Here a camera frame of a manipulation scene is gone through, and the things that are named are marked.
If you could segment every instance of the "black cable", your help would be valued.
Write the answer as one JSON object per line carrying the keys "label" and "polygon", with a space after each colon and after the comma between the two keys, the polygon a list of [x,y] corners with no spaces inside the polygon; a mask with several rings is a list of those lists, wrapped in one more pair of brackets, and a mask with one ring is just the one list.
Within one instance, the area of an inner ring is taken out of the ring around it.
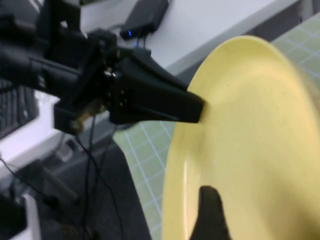
{"label": "black cable", "polygon": [[[111,133],[111,138],[113,137],[113,135],[115,134],[117,130],[117,125],[114,125],[114,128],[112,130],[112,133]],[[108,152],[108,143],[109,143],[110,139],[107,137],[107,142],[105,143],[106,144],[106,147],[101,155],[101,158],[100,158],[100,166],[99,166],[99,173],[101,174],[101,171],[104,167],[104,163],[106,162],[104,159],[106,158],[106,155],[107,155],[107,152]],[[96,203],[96,200],[97,200],[97,194],[98,194],[98,183],[99,183],[99,175],[97,172],[95,172],[95,180],[94,180],[94,186],[93,186],[93,189],[92,189],[92,195],[93,195],[93,201],[91,201],[91,205],[94,205]]]}
{"label": "black cable", "polygon": [[[90,136],[89,136],[89,151],[92,152],[93,148],[93,138],[94,138],[94,131],[95,131],[95,122],[96,122],[96,116],[93,117],[92,119],[92,124],[91,124],[91,130],[90,130]],[[86,225],[87,225],[87,215],[88,215],[88,210],[89,210],[89,174],[90,174],[90,157],[88,156],[88,160],[86,163],[86,170],[85,170],[85,186],[84,186],[84,210],[83,210],[83,217],[82,217],[82,227],[84,229],[82,238],[83,240],[86,239],[86,232],[87,234],[88,231],[85,231]]]}
{"label": "black cable", "polygon": [[8,169],[8,171],[17,179],[19,179],[22,183],[24,183],[25,185],[28,185],[30,188],[32,188],[37,194],[42,195],[44,197],[46,197],[46,195],[41,192],[40,190],[36,189],[34,186],[30,185],[28,182],[24,181],[21,177],[19,177],[17,174],[15,174],[10,167],[7,165],[6,161],[3,160],[2,158],[0,158],[0,161],[4,164],[4,166],[6,167],[6,169]]}
{"label": "black cable", "polygon": [[83,151],[88,155],[89,159],[93,162],[93,165],[96,169],[96,172],[99,176],[99,178],[101,179],[102,183],[104,186],[106,186],[110,193],[111,193],[111,198],[112,198],[112,201],[113,201],[113,205],[114,205],[114,208],[115,208],[115,213],[116,213],[116,216],[117,218],[119,219],[119,224],[120,224],[120,234],[121,234],[121,239],[123,239],[123,226],[122,226],[122,221],[121,221],[121,218],[119,216],[119,210],[118,210],[118,207],[117,207],[117,204],[116,204],[116,199],[115,199],[115,194],[114,194],[114,191],[112,190],[112,188],[106,183],[106,181],[104,180],[104,178],[101,176],[101,173],[99,171],[99,166],[94,158],[94,156],[90,153],[90,151],[88,151],[88,149],[86,149],[86,147],[81,143],[81,140],[78,136],[75,136],[75,140],[77,141],[77,143],[81,146],[81,148],[83,149]]}
{"label": "black cable", "polygon": [[[19,177],[16,173],[14,173],[11,168],[8,166],[8,164],[6,163],[5,160],[3,160],[0,157],[0,161],[3,163],[3,165],[6,167],[6,169],[8,169],[8,171],[18,180],[20,180],[22,183],[24,183],[25,185],[29,186],[31,189],[33,189],[37,194],[47,198],[48,196],[46,194],[44,194],[42,191],[38,190],[37,188],[35,188],[34,186],[32,186],[30,183],[28,183],[27,181],[23,180],[21,177]],[[74,225],[74,227],[77,229],[77,231],[80,234],[79,229],[77,228],[76,223],[71,219],[71,217],[69,217],[61,208],[59,209],[61,211],[61,213],[71,222],[72,225]]]}
{"label": "black cable", "polygon": [[[48,157],[48,161],[47,161],[47,163],[46,163],[47,165],[49,165],[49,164],[51,163],[51,161],[54,159],[57,151],[61,148],[62,144],[64,143],[65,137],[66,137],[66,133],[63,132],[63,133],[61,134],[61,137],[60,137],[60,140],[59,140],[58,145],[52,150],[51,155]],[[8,166],[11,165],[11,166],[17,168],[16,172],[21,169],[21,167],[17,167],[17,166],[15,166],[15,165],[10,164],[10,163],[7,163],[7,165],[8,165]],[[29,172],[30,172],[30,169],[29,169],[29,171],[25,174],[25,176],[23,177],[23,179],[27,179],[27,178],[28,178]],[[10,184],[10,186],[9,186],[9,191],[10,191],[10,195],[11,195],[12,198],[15,198],[15,197],[16,197],[16,196],[15,196],[15,191],[14,191],[14,188],[15,188],[15,185],[16,185],[15,179],[12,180],[12,182],[11,182],[11,184]]]}

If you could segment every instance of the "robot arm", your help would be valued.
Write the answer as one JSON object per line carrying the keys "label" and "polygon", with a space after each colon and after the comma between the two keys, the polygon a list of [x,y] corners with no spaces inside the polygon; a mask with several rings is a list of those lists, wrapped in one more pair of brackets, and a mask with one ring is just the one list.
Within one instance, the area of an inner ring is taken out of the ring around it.
{"label": "robot arm", "polygon": [[54,127],[68,134],[103,111],[115,124],[197,123],[204,105],[149,50],[117,46],[106,30],[83,34],[80,8],[63,0],[46,0],[35,26],[0,15],[0,70],[0,78],[59,97]]}

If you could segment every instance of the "keyboard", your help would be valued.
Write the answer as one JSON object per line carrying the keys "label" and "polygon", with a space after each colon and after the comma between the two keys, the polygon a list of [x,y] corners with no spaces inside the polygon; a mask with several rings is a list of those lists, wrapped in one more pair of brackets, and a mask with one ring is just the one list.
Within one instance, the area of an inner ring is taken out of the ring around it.
{"label": "keyboard", "polygon": [[34,90],[0,79],[0,140],[38,115]]}

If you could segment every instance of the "white surface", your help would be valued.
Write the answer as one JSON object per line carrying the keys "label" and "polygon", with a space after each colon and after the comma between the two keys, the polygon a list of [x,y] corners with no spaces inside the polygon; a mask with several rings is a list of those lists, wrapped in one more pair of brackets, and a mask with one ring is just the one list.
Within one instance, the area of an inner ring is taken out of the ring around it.
{"label": "white surface", "polygon": [[[179,74],[203,60],[221,42],[251,30],[296,1],[172,0],[159,30],[147,38],[146,47],[162,67]],[[123,23],[135,3],[118,0],[116,4],[97,4],[96,10],[84,8],[81,27],[90,31]],[[52,128],[54,101],[42,99],[40,116],[0,141],[0,153],[7,163],[26,165],[56,146],[59,134]],[[0,177],[5,174],[8,171],[0,167]]]}

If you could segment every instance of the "cutting mat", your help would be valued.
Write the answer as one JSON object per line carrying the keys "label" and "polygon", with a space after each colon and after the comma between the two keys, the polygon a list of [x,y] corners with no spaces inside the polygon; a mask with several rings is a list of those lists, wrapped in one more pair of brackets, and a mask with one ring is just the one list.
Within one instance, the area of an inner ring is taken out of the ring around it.
{"label": "cutting mat", "polygon": [[[320,86],[320,14],[273,44]],[[173,122],[146,121],[114,136],[127,158],[153,240],[161,239],[163,185],[174,128]]]}

